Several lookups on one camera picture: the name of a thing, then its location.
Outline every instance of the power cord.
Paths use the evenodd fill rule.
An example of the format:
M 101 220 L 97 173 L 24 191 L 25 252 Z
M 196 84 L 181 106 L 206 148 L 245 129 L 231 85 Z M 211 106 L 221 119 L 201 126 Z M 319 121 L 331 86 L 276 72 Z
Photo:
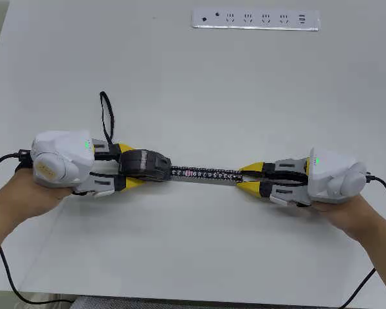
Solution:
M 0 158 L 0 163 L 3 162 L 6 159 L 9 159 L 9 158 L 18 158 L 21 161 L 27 154 L 28 153 L 26 151 L 23 151 L 23 150 L 20 150 L 18 153 L 6 154 L 5 156 L 2 156 Z M 5 253 L 4 253 L 2 247 L 0 247 L 0 256 L 1 256 L 1 260 L 3 261 L 3 265 L 5 266 L 8 282 L 9 282 L 10 286 L 12 287 L 12 290 L 13 290 L 14 294 L 21 301 L 23 301 L 23 302 L 25 302 L 27 304 L 52 304 L 52 303 L 60 303 L 60 302 L 63 302 L 63 303 L 73 303 L 73 301 L 70 301 L 69 299 L 54 299 L 52 301 L 29 301 L 28 299 L 24 298 L 19 293 L 19 291 L 17 291 L 17 289 L 16 289 L 16 287 L 14 285 L 14 282 L 13 282 L 13 279 L 12 279 L 12 275 L 10 273 L 10 267 L 8 266 L 7 259 L 6 259 L 6 256 L 5 256 Z
M 373 180 L 376 180 L 377 182 L 380 182 L 386 189 L 386 182 L 379 178 L 379 177 L 376 177 L 376 176 L 373 176 L 373 175 L 367 175 L 366 176 L 366 182 L 369 183 Z M 366 284 L 366 282 L 368 282 L 368 280 L 373 276 L 373 274 L 376 272 L 376 269 L 373 268 L 368 274 L 367 276 L 365 277 L 365 279 L 362 280 L 362 282 L 359 284 L 359 286 L 357 287 L 356 290 L 354 290 L 354 292 L 352 293 L 352 295 L 348 298 L 348 300 L 342 305 L 340 306 L 338 309 L 344 309 L 346 308 L 351 302 L 352 300 L 356 297 L 356 295 L 358 295 L 358 293 L 360 292 L 360 290 L 364 287 L 364 285 Z

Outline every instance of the white table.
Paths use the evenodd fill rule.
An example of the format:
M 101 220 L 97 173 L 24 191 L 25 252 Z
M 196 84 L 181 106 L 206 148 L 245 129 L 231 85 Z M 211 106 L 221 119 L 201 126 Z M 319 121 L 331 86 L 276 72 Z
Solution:
M 211 5 L 237 5 L 214 0 Z M 176 165 L 236 168 L 351 153 L 386 180 L 386 1 L 245 1 L 319 9 L 318 33 L 195 30 L 207 1 L 14 1 L 0 38 L 0 156 L 48 129 L 116 141 Z M 0 168 L 0 186 L 15 163 Z M 386 217 L 386 193 L 363 192 Z M 324 220 L 235 187 L 150 184 L 72 197 L 3 244 L 22 291 L 342 304 L 371 264 Z M 8 290 L 0 261 L 0 290 Z M 375 276 L 353 306 L 386 308 Z

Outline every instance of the power strip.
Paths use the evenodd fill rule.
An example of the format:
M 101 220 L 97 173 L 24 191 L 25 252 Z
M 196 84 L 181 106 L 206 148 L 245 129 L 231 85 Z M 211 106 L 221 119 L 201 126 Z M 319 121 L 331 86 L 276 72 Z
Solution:
M 260 8 L 196 8 L 193 28 L 319 31 L 318 11 Z

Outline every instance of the black cable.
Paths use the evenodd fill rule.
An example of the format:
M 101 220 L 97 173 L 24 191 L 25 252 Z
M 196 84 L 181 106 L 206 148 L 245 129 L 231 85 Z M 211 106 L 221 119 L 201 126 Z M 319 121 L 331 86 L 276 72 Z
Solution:
M 386 189 L 386 182 L 379 178 L 379 177 L 376 177 L 376 176 L 373 176 L 373 175 L 368 175 L 367 176 L 367 182 L 370 182 L 372 180 L 376 180 L 377 182 L 380 182 Z M 362 282 L 359 284 L 359 286 L 357 287 L 356 290 L 354 290 L 354 292 L 352 293 L 352 295 L 348 298 L 348 300 L 342 305 L 340 306 L 338 309 L 344 309 L 346 308 L 350 303 L 351 301 L 356 297 L 356 295 L 358 295 L 358 293 L 360 292 L 360 290 L 363 288 L 363 286 L 366 284 L 366 282 L 368 282 L 368 280 L 373 276 L 373 274 L 376 272 L 376 269 L 373 268 L 368 274 L 367 276 L 365 277 L 365 279 L 362 280 Z
M 103 99 L 106 102 L 107 111 L 109 112 L 110 116 L 110 134 L 107 133 L 106 125 L 104 124 L 104 105 L 103 105 Z M 100 92 L 100 103 L 102 105 L 102 124 L 103 124 L 103 132 L 104 136 L 106 137 L 107 143 L 113 144 L 113 134 L 115 132 L 115 116 L 113 115 L 113 109 L 111 107 L 111 103 L 109 100 L 109 97 L 107 96 L 106 92 L 102 91 Z
M 19 157 L 19 153 L 10 153 L 10 154 L 7 154 L 5 156 L 2 156 L 0 158 L 0 163 L 3 162 L 4 160 L 6 159 L 9 159 L 9 158 L 18 158 Z M 52 304 L 52 303 L 59 303 L 59 302 L 63 302 L 63 303 L 73 303 L 73 301 L 70 301 L 68 299 L 54 299 L 52 301 L 29 301 L 28 299 L 24 298 L 20 293 L 19 291 L 17 291 L 15 285 L 14 285 L 14 282 L 13 282 L 13 279 L 12 279 L 12 275 L 10 273 L 10 267 L 8 266 L 8 263 L 7 263 L 7 259 L 6 259 L 6 256 L 5 256 L 5 253 L 3 251 L 3 248 L 0 247 L 0 256 L 1 256 L 1 260 L 3 261 L 3 265 L 5 266 L 5 270 L 6 270 L 6 274 L 7 274 L 7 279 L 8 279 L 8 282 L 10 284 L 10 286 L 12 287 L 12 290 L 14 292 L 14 294 L 23 302 L 25 303 L 28 303 L 28 304 Z

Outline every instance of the hand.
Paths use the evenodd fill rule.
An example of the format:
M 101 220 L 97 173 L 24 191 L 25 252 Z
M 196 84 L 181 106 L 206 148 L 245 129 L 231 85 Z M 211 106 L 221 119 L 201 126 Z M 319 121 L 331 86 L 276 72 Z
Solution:
M 31 169 L 20 169 L 0 189 L 0 208 L 19 224 L 52 210 L 70 194 L 70 188 L 50 189 L 37 185 Z
M 381 220 L 380 215 L 360 195 L 343 204 L 314 202 L 313 207 L 331 224 L 357 241 L 370 233 Z

